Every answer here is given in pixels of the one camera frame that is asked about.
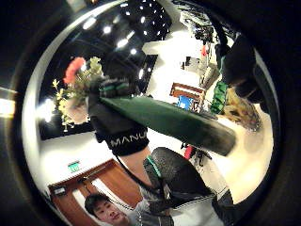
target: man's hair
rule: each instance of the man's hair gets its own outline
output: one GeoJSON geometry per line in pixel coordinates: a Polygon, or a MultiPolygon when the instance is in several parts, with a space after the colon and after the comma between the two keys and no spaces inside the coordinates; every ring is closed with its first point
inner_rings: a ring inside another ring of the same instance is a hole
{"type": "Polygon", "coordinates": [[[87,212],[90,213],[91,215],[93,215],[94,217],[96,217],[96,215],[94,213],[94,209],[96,207],[97,202],[100,202],[100,201],[109,201],[110,202],[110,199],[103,193],[94,193],[94,194],[90,194],[86,197],[85,208],[86,208],[87,212]]]}

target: red flower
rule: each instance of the red flower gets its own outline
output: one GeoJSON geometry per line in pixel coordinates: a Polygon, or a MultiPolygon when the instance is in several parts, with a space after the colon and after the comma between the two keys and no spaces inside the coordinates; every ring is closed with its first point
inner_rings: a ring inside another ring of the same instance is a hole
{"type": "Polygon", "coordinates": [[[64,83],[65,84],[74,84],[76,79],[76,72],[86,63],[85,59],[82,57],[76,57],[68,66],[65,77],[64,83]]]}

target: green package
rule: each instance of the green package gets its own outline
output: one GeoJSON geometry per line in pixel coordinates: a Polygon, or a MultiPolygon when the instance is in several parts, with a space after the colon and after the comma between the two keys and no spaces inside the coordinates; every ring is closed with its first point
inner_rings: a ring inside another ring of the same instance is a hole
{"type": "Polygon", "coordinates": [[[154,131],[204,150],[225,156],[235,144],[234,132],[206,115],[145,96],[100,100],[154,131]]]}

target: wooden door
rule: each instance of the wooden door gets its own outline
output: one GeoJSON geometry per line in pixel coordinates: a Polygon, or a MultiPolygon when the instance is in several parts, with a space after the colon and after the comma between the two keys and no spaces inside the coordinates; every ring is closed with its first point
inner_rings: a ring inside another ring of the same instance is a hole
{"type": "Polygon", "coordinates": [[[99,192],[91,182],[100,179],[116,196],[132,207],[142,200],[138,186],[113,159],[68,180],[49,185],[55,206],[73,226],[97,226],[73,196],[78,189],[86,197],[99,192]]]}

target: green exit sign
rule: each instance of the green exit sign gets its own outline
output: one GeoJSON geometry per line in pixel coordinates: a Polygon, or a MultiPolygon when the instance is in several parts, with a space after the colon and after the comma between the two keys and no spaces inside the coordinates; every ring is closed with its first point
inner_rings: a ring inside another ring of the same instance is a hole
{"type": "Polygon", "coordinates": [[[75,162],[68,164],[68,168],[71,172],[76,172],[76,171],[80,170],[79,161],[75,161],[75,162]]]}

